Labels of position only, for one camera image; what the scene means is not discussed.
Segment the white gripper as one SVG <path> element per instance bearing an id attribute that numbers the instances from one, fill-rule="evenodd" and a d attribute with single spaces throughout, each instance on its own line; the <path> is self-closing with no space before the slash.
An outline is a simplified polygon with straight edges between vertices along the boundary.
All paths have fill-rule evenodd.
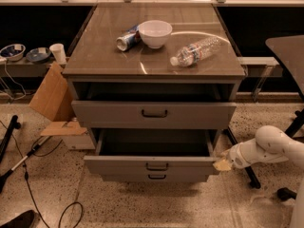
<path id="1" fill-rule="evenodd" d="M 249 150 L 251 149 L 252 143 L 250 141 L 240 142 L 233 145 L 227 154 L 226 159 L 220 159 L 213 163 L 214 167 L 218 171 L 230 171 L 232 166 L 237 169 L 244 169 L 251 165 L 250 161 L 247 159 L 250 157 Z"/>

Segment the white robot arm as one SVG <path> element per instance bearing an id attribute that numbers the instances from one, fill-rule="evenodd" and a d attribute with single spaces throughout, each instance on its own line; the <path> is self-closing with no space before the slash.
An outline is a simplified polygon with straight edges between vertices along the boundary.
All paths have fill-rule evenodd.
<path id="1" fill-rule="evenodd" d="M 304 143 L 292 139 L 275 126 L 264 125 L 253 139 L 233 145 L 213 165 L 218 171 L 230 171 L 233 167 L 244 169 L 258 162 L 287 160 L 304 169 Z M 304 180 L 296 194 L 290 228 L 304 228 Z"/>

